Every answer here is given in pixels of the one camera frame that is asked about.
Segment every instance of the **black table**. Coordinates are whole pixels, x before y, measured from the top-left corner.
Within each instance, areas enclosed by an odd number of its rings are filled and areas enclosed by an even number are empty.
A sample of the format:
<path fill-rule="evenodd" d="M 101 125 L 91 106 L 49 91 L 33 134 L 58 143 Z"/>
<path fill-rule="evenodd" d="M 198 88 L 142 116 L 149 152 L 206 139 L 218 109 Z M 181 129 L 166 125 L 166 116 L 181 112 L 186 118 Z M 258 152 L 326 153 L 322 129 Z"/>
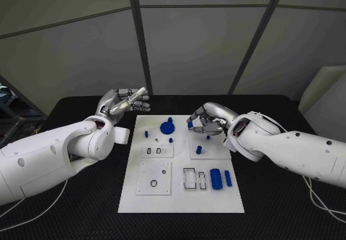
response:
<path fill-rule="evenodd" d="M 100 99 L 100 96 L 64 98 L 42 131 L 82 121 L 95 113 Z M 119 124 L 131 130 L 129 145 L 114 145 L 108 158 L 69 179 L 49 212 L 2 232 L 0 239 L 346 239 L 346 225 L 315 207 L 302 176 L 277 167 L 267 157 L 253 162 L 240 153 L 232 153 L 232 165 L 245 214 L 119 214 L 137 114 L 191 115 L 208 101 L 238 114 L 264 113 L 289 131 L 315 133 L 294 103 L 283 95 L 156 95 L 149 101 L 152 112 L 127 112 Z M 62 187 L 64 183 L 26 199 L 2 218 L 0 228 L 39 215 Z M 315 190 L 329 207 L 346 210 L 343 188 L 315 181 Z M 0 213 L 12 204 L 0 207 Z"/>

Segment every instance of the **blue block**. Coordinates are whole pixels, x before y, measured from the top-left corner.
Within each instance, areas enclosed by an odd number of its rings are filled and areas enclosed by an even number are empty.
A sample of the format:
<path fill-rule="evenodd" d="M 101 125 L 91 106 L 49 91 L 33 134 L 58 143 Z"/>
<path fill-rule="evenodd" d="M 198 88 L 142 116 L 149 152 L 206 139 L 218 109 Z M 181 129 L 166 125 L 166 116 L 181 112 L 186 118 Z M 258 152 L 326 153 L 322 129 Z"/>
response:
<path fill-rule="evenodd" d="M 175 124 L 172 117 L 169 117 L 168 121 L 160 125 L 160 131 L 163 134 L 172 134 L 175 132 Z"/>
<path fill-rule="evenodd" d="M 193 122 L 189 121 L 189 122 L 188 122 L 188 128 L 192 128 L 192 127 L 193 127 Z"/>
<path fill-rule="evenodd" d="M 227 181 L 227 186 L 232 187 L 232 181 L 231 181 L 231 176 L 230 176 L 230 171 L 225 171 L 225 181 Z"/>
<path fill-rule="evenodd" d="M 222 189 L 222 174 L 218 168 L 211 170 L 211 185 L 214 190 Z"/>
<path fill-rule="evenodd" d="M 202 146 L 198 146 L 196 147 L 196 154 L 201 154 L 201 152 L 202 152 Z"/>

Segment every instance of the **blue disc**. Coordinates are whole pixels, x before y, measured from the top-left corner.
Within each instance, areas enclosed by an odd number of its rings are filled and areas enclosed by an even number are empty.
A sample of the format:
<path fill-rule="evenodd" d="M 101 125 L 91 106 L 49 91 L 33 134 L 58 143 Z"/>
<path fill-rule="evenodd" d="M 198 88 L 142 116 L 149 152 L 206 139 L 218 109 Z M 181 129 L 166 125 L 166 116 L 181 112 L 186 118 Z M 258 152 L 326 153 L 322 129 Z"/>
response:
<path fill-rule="evenodd" d="M 175 132 L 175 124 L 172 122 L 166 121 L 160 125 L 160 131 L 163 134 L 172 134 Z"/>

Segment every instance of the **table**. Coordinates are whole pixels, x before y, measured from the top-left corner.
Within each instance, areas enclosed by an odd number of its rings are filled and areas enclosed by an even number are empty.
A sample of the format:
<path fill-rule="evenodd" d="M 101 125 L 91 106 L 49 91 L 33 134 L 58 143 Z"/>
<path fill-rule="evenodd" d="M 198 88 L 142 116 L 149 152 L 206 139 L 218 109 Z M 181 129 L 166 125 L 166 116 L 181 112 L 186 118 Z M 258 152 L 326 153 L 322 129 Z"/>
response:
<path fill-rule="evenodd" d="M 100 96 L 64 98 L 41 131 L 82 121 L 95 113 L 100 99 Z M 0 239 L 345 239 L 346 225 L 313 205 L 302 176 L 277 167 L 267 157 L 253 162 L 240 153 L 232 153 L 232 165 L 245 214 L 119 213 L 137 114 L 189 115 L 209 101 L 238 114 L 264 113 L 289 131 L 315 133 L 294 103 L 283 95 L 155 95 L 149 100 L 152 112 L 127 112 L 119 123 L 131 130 L 129 145 L 114 145 L 108 158 L 69 179 L 49 212 L 2 232 Z M 313 183 L 326 205 L 346 210 L 346 189 Z M 0 228 L 38 216 L 62 187 L 64 183 L 26 199 L 0 219 Z M 12 204 L 0 207 L 0 213 Z"/>

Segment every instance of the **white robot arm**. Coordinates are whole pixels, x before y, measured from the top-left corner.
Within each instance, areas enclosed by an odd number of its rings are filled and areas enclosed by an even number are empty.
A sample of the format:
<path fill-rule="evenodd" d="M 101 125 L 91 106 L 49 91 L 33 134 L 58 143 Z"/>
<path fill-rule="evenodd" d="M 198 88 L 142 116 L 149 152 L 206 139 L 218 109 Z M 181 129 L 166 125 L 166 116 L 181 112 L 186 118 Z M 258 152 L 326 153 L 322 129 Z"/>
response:
<path fill-rule="evenodd" d="M 31 197 L 104 160 L 114 143 L 127 144 L 130 130 L 114 127 L 124 112 L 150 111 L 143 87 L 111 90 L 84 121 L 45 131 L 0 149 L 0 205 Z"/>
<path fill-rule="evenodd" d="M 204 127 L 189 123 L 198 117 Z M 215 135 L 227 129 L 224 145 L 232 152 L 238 151 L 254 162 L 267 155 L 281 168 L 346 188 L 346 143 L 299 131 L 281 133 L 281 125 L 264 117 L 255 112 L 238 115 L 208 102 L 188 119 L 189 131 Z"/>

